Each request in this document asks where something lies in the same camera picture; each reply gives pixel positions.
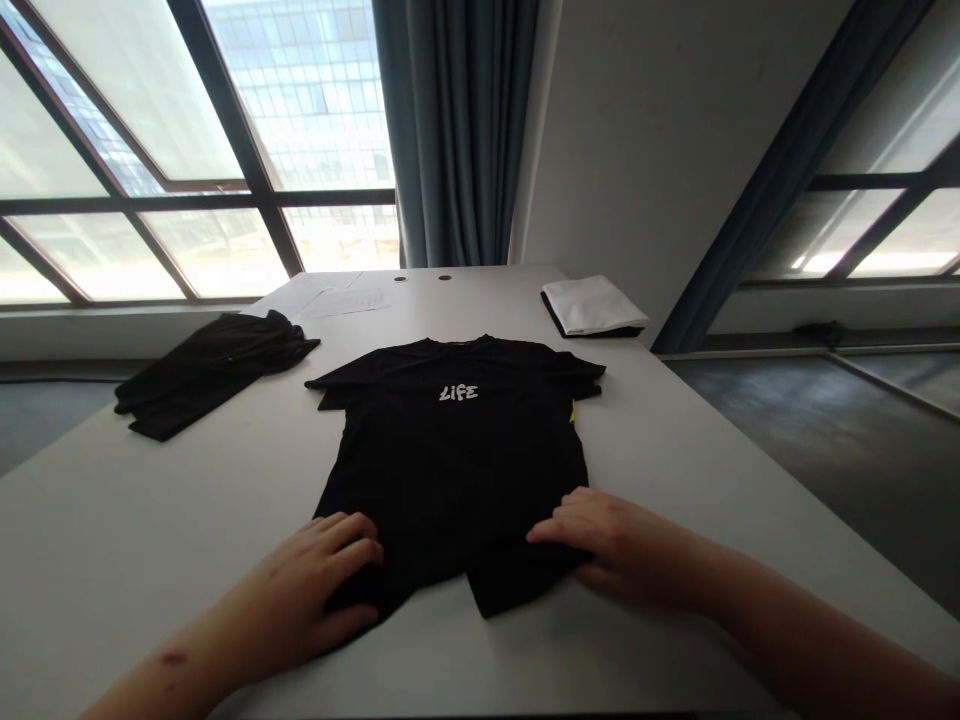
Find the floor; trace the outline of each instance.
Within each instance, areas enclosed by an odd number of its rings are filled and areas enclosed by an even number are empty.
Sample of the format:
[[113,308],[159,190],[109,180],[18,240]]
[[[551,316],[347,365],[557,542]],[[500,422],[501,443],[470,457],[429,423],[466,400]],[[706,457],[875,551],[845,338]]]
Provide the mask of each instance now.
[[113,401],[114,384],[0,384],[0,477]]
[[[960,411],[958,354],[848,359]],[[824,358],[667,364],[960,618],[960,424]]]

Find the curtain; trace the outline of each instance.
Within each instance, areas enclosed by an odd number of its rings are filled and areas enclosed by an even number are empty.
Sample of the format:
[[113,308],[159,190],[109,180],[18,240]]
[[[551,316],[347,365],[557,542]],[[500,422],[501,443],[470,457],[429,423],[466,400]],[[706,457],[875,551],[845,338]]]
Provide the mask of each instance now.
[[507,262],[538,0],[373,0],[404,267]]
[[653,351],[694,352],[723,304],[763,254],[843,126],[933,0],[857,0],[821,58]]

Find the hand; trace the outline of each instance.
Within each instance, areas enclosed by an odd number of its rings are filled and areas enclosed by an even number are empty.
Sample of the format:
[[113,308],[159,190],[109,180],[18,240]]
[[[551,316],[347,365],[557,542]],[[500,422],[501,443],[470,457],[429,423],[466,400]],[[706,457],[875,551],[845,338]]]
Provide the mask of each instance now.
[[377,529],[361,515],[317,518],[265,557],[210,610],[159,651],[201,647],[211,673],[233,690],[335,648],[377,621],[355,606],[325,615],[324,603],[367,563],[383,562]]
[[577,578],[621,602],[701,612],[701,578],[719,546],[649,510],[578,487],[527,535],[593,553]]

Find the black t-shirt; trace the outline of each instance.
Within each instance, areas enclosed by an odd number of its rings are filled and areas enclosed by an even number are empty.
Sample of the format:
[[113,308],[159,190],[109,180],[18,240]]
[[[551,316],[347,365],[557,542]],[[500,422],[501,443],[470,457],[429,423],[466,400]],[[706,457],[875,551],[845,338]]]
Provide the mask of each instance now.
[[130,429],[165,441],[264,375],[289,370],[320,344],[271,310],[265,318],[224,313],[116,389]]
[[320,410],[345,409],[340,452],[314,517],[362,512],[382,568],[328,603],[381,618],[416,590],[467,573],[490,617],[545,592],[586,556],[526,534],[587,485],[575,400],[600,394],[605,368],[545,345],[484,335],[384,348],[306,383]]

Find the white towel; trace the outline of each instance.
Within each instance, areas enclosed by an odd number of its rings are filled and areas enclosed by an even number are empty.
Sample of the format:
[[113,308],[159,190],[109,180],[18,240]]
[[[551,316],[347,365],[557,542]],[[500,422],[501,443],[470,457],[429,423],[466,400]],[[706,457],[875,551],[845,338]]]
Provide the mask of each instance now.
[[567,335],[646,327],[646,315],[603,275],[547,283],[543,292]]

